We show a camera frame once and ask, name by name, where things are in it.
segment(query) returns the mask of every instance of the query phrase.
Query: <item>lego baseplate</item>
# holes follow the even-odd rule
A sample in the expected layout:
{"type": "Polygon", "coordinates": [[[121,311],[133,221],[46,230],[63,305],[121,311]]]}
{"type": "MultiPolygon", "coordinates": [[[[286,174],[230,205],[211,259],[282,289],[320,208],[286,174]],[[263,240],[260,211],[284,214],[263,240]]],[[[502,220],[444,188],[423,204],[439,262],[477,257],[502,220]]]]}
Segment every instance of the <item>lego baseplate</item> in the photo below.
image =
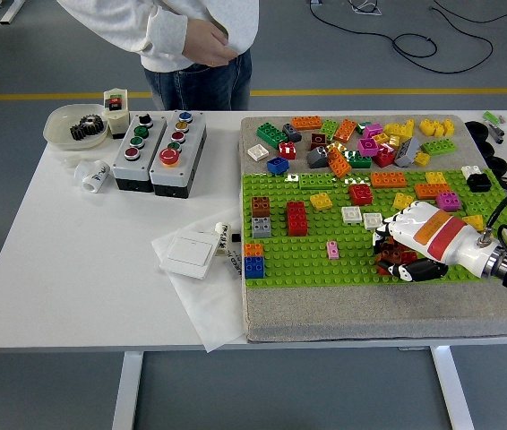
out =
{"type": "MultiPolygon", "coordinates": [[[[452,213],[458,217],[482,215],[486,220],[505,196],[490,170],[485,170],[485,173],[491,179],[493,188],[486,193],[472,193],[460,170],[445,170],[442,173],[451,190],[456,192],[462,202],[462,208],[452,213]]],[[[404,172],[404,176],[407,179],[404,188],[374,188],[371,187],[370,175],[366,172],[348,174],[342,180],[329,174],[244,175],[244,243],[262,244],[265,262],[265,276],[262,279],[246,279],[246,286],[329,287],[403,282],[391,275],[378,274],[372,249],[372,231],[366,230],[363,222],[346,224],[341,208],[354,205],[348,193],[351,184],[368,184],[373,202],[360,206],[361,212],[381,213],[384,218],[389,217],[398,211],[393,208],[396,193],[415,196],[414,186],[426,184],[425,172],[404,172]],[[300,189],[300,177],[313,178],[322,184],[321,188],[300,189]],[[333,207],[324,211],[316,210],[310,203],[310,196],[321,192],[327,193],[333,203],[333,207]],[[271,237],[253,238],[250,221],[253,197],[270,199],[271,237]],[[305,203],[309,226],[307,236],[288,235],[286,204],[290,201],[305,203]],[[327,243],[332,240],[338,244],[338,260],[330,260],[327,255],[327,243]]],[[[434,204],[434,199],[426,201],[434,204]]],[[[498,223],[507,224],[507,209],[503,211],[498,223]]],[[[450,267],[444,278],[432,282],[469,280],[480,279],[455,265],[450,267]]]]}

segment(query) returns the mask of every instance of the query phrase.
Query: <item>control box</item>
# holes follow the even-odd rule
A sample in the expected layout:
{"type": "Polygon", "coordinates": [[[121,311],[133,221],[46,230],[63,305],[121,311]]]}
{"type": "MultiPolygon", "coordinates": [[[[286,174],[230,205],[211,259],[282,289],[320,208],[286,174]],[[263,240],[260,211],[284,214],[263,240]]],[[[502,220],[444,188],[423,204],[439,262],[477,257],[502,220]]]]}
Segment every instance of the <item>control box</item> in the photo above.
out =
{"type": "Polygon", "coordinates": [[[175,110],[150,166],[156,195],[188,198],[205,141],[203,112],[175,110]]]}
{"type": "Polygon", "coordinates": [[[165,129],[164,116],[134,116],[111,166],[118,188],[143,193],[154,191],[150,180],[150,165],[165,129]]]}

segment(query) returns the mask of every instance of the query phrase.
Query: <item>hand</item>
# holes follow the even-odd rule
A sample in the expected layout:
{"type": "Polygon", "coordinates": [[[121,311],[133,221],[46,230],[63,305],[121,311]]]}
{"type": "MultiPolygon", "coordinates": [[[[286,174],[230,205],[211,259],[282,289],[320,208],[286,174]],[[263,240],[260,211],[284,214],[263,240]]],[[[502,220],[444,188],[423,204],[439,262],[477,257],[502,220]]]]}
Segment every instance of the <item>hand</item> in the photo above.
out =
{"type": "Polygon", "coordinates": [[[188,20],[182,55],[199,65],[220,67],[237,57],[227,44],[224,33],[211,22],[188,20]]]}

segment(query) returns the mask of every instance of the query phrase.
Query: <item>white plastic cylinder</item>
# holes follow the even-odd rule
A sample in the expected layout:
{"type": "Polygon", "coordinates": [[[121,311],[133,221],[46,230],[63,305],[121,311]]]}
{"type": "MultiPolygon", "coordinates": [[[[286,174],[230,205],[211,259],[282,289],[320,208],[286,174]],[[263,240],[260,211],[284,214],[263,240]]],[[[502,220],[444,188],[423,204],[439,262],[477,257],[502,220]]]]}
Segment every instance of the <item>white plastic cylinder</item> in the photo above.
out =
{"type": "Polygon", "coordinates": [[[99,159],[94,162],[81,161],[74,170],[74,178],[86,191],[97,193],[109,171],[110,166],[99,159]]]}

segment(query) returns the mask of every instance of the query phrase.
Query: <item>white table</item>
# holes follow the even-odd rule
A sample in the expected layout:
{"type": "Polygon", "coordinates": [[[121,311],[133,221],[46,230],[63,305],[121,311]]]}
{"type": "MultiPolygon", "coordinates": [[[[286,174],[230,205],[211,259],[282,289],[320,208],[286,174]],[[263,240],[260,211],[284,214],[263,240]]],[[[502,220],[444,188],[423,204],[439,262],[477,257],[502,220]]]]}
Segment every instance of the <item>white table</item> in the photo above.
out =
{"type": "MultiPolygon", "coordinates": [[[[241,119],[396,113],[431,117],[415,111],[207,113],[208,138],[187,200],[120,191],[111,177],[99,193],[85,193],[62,164],[72,153],[48,145],[0,253],[0,352],[125,351],[115,428],[132,426],[143,351],[202,349],[150,241],[237,207],[241,119]]],[[[464,121],[482,121],[482,113],[439,112],[464,121]]],[[[507,111],[495,113],[507,121],[507,111]]],[[[507,159],[507,122],[503,129],[504,144],[493,145],[496,155],[507,159]]],[[[119,144],[106,139],[80,154],[111,164],[119,144]]],[[[449,346],[486,343],[507,343],[507,337],[267,345],[247,344],[242,337],[224,348],[430,346],[453,427],[471,428],[449,346]]]]}

